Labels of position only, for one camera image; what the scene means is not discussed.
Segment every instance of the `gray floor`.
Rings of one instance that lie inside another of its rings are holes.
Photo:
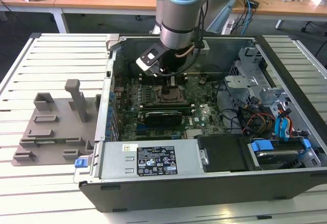
[[[56,24],[50,20],[51,14],[47,13],[18,13],[17,16],[26,26],[15,20],[16,13],[7,12],[8,21],[0,22],[0,81],[7,73],[15,58],[21,51],[24,43],[32,32],[57,33]],[[66,14],[66,20],[71,33],[138,33],[145,34],[153,28],[155,19],[153,16],[142,16],[141,21],[136,21],[135,16],[122,15],[86,15]],[[293,39],[300,40],[313,54],[317,52],[322,43],[327,40],[324,37],[327,25],[313,25],[307,27],[305,33],[300,29],[304,26],[303,21],[285,21],[281,30],[276,30],[277,20],[254,19],[248,27],[246,34],[256,35],[289,35]],[[327,64],[327,45],[318,55],[318,60]]]

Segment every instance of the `table leg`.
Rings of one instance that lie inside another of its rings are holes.
[[[0,21],[8,21],[8,18],[4,11],[0,11]]]
[[[284,20],[278,20],[275,28],[278,29],[278,30],[281,29],[282,26],[283,26],[283,23],[284,23]]]
[[[54,8],[52,10],[52,14],[55,18],[59,33],[61,34],[68,34],[69,29],[67,26],[65,15],[62,13],[61,8]]]

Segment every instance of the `sticker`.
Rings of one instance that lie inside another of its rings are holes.
[[[123,152],[136,151],[138,144],[123,144]]]
[[[177,162],[174,147],[137,148],[137,174],[140,177],[176,175]]]

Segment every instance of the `white slatted surface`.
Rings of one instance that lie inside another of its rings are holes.
[[[85,97],[101,93],[105,58],[102,53],[83,55],[33,53],[39,47],[99,47],[105,35],[43,34],[32,43],[19,67],[0,94],[0,223],[312,223],[327,219],[327,186],[318,186],[293,200],[264,201],[206,207],[103,214],[73,182],[73,165],[13,167],[10,162],[33,112],[37,92],[54,98],[69,94],[62,84],[80,79]],[[256,220],[256,215],[272,215]]]
[[[34,111],[36,93],[68,98],[66,80],[79,79],[85,97],[101,94],[105,39],[106,35],[45,35],[32,41],[17,61],[0,94],[0,223],[10,221],[1,221],[2,215],[94,208],[73,182],[73,165],[13,167],[10,161]]]
[[[310,61],[306,53],[289,37],[275,36],[266,39],[317,112],[327,122],[327,79],[319,71],[318,65]],[[276,86],[280,87],[281,84],[270,66],[267,71]]]

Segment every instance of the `robotic arm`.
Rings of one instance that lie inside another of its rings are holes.
[[[199,48],[198,56],[200,47],[195,45],[199,39],[194,40],[195,44],[191,41],[196,24],[204,21],[204,13],[201,19],[199,12],[206,1],[161,0],[156,18],[157,25],[161,27],[160,43],[152,45],[136,61],[146,74],[172,77],[195,47]]]

